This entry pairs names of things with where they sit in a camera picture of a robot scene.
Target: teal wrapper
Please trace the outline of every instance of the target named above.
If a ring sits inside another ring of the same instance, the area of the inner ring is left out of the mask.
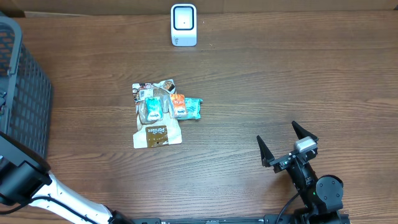
[[[200,119],[200,103],[202,99],[185,98],[187,115],[177,119]]]
[[[148,109],[148,121],[158,121],[163,119],[162,104],[160,103],[160,97],[149,97],[145,99]]]

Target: brown wall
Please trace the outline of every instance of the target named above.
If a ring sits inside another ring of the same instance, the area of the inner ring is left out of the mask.
[[[388,10],[398,0],[0,0],[0,10],[85,15],[167,14],[173,4],[191,2],[198,13]]]

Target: wood grain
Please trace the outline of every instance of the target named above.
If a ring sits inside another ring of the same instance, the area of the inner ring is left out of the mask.
[[[49,159],[78,193],[129,217],[277,213],[295,193],[261,166],[256,135],[288,153],[296,120],[320,137],[312,167],[345,182],[352,223],[397,223],[398,14],[198,16],[198,45],[172,47],[169,16],[18,19],[51,78]],[[181,145],[134,149],[134,82],[173,78],[203,98]],[[298,200],[290,208],[299,208]],[[37,208],[0,223],[66,223]]]

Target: gray basket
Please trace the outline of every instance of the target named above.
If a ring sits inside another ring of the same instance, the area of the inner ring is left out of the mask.
[[[52,92],[50,80],[22,43],[18,23],[0,16],[0,131],[43,158]]]

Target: orange wrapper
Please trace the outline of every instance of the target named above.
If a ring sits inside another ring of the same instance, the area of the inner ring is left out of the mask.
[[[185,106],[185,97],[182,94],[170,94],[172,113],[174,118],[187,115],[187,107]]]

